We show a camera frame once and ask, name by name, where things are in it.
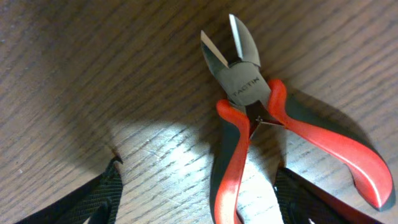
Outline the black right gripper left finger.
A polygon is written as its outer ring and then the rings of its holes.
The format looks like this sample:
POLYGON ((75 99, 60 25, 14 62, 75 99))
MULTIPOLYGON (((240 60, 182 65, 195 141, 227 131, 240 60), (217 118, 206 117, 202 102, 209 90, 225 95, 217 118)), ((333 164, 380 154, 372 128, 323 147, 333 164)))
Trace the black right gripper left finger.
POLYGON ((122 163, 119 156, 102 174, 19 223, 114 224, 123 192, 116 162, 122 163))

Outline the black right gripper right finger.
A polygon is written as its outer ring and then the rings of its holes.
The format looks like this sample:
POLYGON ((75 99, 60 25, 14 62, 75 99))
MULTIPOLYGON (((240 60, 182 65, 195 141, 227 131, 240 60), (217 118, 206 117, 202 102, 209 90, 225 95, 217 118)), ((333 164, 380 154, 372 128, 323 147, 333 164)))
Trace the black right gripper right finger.
POLYGON ((379 223, 292 170, 277 170, 274 192, 284 223, 379 223))

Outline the red handled cutting pliers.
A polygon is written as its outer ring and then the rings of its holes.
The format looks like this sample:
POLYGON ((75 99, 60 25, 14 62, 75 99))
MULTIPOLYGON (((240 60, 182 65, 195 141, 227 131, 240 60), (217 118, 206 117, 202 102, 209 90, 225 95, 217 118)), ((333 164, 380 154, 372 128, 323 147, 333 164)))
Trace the red handled cutting pliers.
POLYGON ((261 124, 281 126, 344 163, 356 190, 376 210, 396 202, 389 167, 364 137, 310 111, 287 91, 279 79, 266 80, 255 41, 235 15, 229 23, 238 59, 228 62, 206 34, 201 49, 206 64, 226 98, 216 110, 223 123, 221 150, 210 180, 210 211, 215 223, 242 223, 237 209, 251 137, 261 124))

